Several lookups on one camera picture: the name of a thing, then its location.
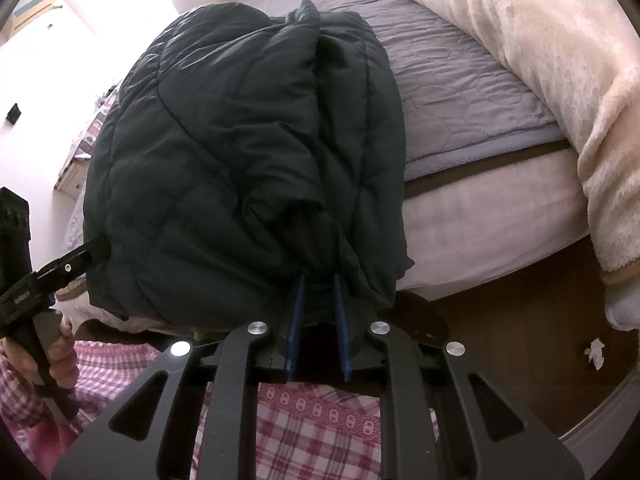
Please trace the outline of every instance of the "plaid shirt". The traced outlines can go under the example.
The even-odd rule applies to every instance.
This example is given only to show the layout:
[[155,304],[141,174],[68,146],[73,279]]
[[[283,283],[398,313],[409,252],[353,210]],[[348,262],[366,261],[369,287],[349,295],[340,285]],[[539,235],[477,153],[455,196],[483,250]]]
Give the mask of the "plaid shirt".
[[[82,433],[133,379],[159,355],[148,345],[76,342],[80,377],[78,416],[69,427]],[[191,467],[196,476],[206,406]],[[48,411],[30,384],[0,352],[0,415],[14,428],[14,437],[33,461],[26,429]],[[380,471],[380,404],[329,386],[302,383],[261,384],[258,392],[257,478],[284,480],[374,480]]]

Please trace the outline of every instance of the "gray bedding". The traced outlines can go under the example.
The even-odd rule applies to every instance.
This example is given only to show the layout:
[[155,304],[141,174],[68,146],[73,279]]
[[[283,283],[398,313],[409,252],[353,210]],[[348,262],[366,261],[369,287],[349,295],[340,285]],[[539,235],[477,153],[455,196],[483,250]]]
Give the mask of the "gray bedding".
[[[231,0],[284,16],[301,0]],[[312,0],[354,10],[389,56],[406,127],[405,181],[564,139],[546,105],[472,37],[411,0]]]

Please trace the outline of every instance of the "pink fabric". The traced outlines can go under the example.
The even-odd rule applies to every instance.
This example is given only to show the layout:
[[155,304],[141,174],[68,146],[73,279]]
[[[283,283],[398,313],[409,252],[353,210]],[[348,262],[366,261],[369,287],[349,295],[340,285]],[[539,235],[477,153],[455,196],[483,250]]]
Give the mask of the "pink fabric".
[[[41,400],[0,356],[0,415],[23,451],[50,478],[54,464],[79,434],[158,356],[148,345],[76,342],[78,416],[58,428]],[[257,478],[374,480],[380,471],[378,399],[328,386],[262,384],[258,395]],[[191,467],[196,476],[204,403]]]

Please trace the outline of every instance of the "wooden floor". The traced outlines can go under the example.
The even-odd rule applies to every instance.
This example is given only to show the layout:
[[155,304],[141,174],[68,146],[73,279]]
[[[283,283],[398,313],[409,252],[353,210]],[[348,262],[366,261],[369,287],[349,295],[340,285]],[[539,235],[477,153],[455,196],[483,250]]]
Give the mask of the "wooden floor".
[[[450,338],[464,343],[558,435],[594,410],[638,359],[638,333],[617,332],[607,323],[604,288],[588,238],[429,305],[448,324]],[[442,330],[417,305],[399,306],[393,321],[410,333]],[[605,345],[600,370],[583,353],[597,337]]]

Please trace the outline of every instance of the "person's hand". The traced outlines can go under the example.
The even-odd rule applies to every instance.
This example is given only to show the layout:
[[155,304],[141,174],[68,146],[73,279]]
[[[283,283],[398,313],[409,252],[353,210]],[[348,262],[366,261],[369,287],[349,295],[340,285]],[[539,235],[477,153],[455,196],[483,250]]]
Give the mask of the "person's hand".
[[[31,381],[38,371],[38,366],[33,357],[11,338],[3,341],[4,353],[13,367],[27,380]],[[51,368],[51,377],[62,388],[73,388],[78,382],[78,356],[74,349],[74,337],[71,323],[62,319],[60,323],[60,337],[47,349],[47,357]]]

